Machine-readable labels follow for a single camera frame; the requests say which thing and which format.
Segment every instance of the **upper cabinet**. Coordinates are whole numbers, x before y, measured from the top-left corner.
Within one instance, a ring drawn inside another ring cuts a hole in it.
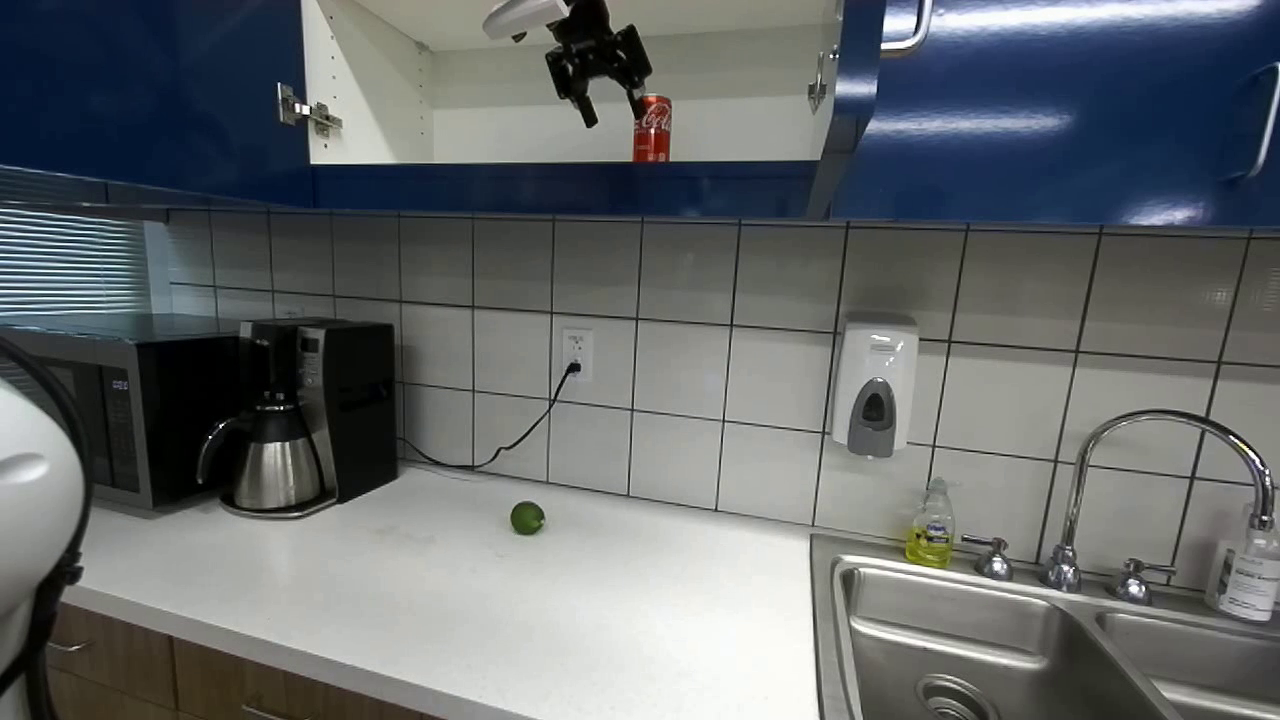
[[[911,7],[889,5],[889,31]],[[1277,0],[936,0],[838,215],[1277,224]]]
[[[474,0],[299,7],[333,209],[821,215],[873,116],[883,31],[883,0],[606,0],[650,65],[642,93],[673,102],[673,162],[631,164],[625,83],[586,83],[586,128],[556,93],[548,51],[570,46],[548,27],[488,36]]]
[[[307,200],[303,140],[266,111],[270,83],[296,73],[296,36],[296,7],[285,0],[9,0],[0,164]],[[73,181],[25,189],[96,193]]]

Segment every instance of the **window blinds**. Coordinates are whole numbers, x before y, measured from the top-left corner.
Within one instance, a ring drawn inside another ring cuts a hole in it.
[[[0,209],[0,317],[148,313],[137,219]]]

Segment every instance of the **sink basin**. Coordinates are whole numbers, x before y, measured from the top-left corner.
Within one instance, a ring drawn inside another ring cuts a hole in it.
[[[1188,720],[1280,716],[1280,637],[1161,613],[1100,613],[1111,647]]]
[[[823,720],[1167,720],[1058,593],[811,545]]]

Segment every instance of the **lime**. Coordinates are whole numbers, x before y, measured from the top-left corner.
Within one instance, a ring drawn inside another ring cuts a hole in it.
[[[516,537],[535,537],[535,533],[545,533],[545,520],[548,520],[548,513],[545,513],[540,505],[531,505],[531,502],[520,502],[520,505],[513,510],[513,533],[516,533]]]

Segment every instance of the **kitchen counter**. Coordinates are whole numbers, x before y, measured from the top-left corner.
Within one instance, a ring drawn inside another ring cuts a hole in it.
[[[804,528],[408,470],[292,526],[96,510],[83,567],[75,609],[433,716],[817,716]]]

